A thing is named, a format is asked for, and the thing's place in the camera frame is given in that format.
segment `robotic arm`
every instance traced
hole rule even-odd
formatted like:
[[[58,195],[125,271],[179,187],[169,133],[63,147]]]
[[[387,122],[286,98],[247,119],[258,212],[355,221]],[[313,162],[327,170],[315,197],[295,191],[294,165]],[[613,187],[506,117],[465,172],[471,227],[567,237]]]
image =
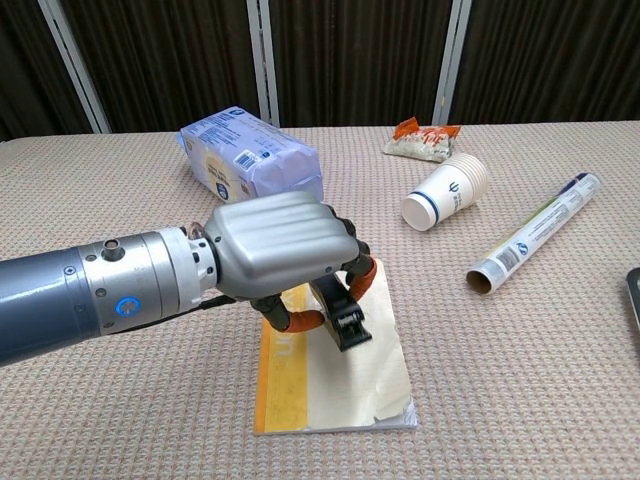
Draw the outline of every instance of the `robotic arm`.
[[[355,233],[310,194],[288,192],[221,206],[204,227],[0,262],[0,366],[236,301],[278,331],[310,330],[324,316],[288,312],[280,294],[342,270],[357,301],[376,263]],[[203,301],[212,288],[223,295]]]

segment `wrapped packet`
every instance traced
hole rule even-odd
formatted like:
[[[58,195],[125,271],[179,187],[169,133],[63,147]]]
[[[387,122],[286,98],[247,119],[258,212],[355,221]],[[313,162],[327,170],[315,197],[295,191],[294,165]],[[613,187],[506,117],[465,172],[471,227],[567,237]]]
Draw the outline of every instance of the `wrapped packet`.
[[[226,203],[292,190],[324,198],[317,150],[242,108],[182,128],[178,141],[195,177]]]
[[[382,152],[442,163],[451,156],[453,139],[459,131],[458,126],[420,128],[416,117],[411,117],[396,127]]]

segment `dark curtain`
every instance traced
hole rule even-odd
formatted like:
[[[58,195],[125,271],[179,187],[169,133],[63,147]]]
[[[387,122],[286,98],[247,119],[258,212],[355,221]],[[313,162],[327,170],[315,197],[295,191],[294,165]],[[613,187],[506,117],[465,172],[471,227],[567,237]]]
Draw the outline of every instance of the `dark curtain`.
[[[451,0],[271,0],[282,126],[430,123]]]
[[[0,0],[0,140],[91,132],[36,0]]]
[[[62,0],[115,132],[259,115],[244,0]]]
[[[473,0],[450,123],[640,119],[640,2]]]

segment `textured tablecloth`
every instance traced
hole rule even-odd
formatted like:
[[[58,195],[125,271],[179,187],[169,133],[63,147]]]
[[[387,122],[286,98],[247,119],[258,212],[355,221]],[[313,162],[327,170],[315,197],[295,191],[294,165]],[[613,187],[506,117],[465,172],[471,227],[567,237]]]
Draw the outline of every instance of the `textured tablecloth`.
[[[403,196],[436,165],[391,128],[292,129],[326,199],[384,261],[420,426],[254,436],[259,317],[192,314],[0,370],[0,478],[638,478],[640,122],[465,126],[491,186],[426,233]],[[465,271],[570,178],[603,189],[491,297]],[[217,205],[172,133],[0,146],[0,258],[168,225]]]

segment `white paper cup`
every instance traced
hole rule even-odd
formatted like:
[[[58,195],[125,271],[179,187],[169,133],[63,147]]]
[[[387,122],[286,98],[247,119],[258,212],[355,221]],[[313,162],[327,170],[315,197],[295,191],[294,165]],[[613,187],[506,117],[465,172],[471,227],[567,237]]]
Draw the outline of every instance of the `white paper cup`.
[[[488,184],[487,169],[480,160],[456,153],[405,197],[402,218],[424,232],[475,203],[487,191]]]

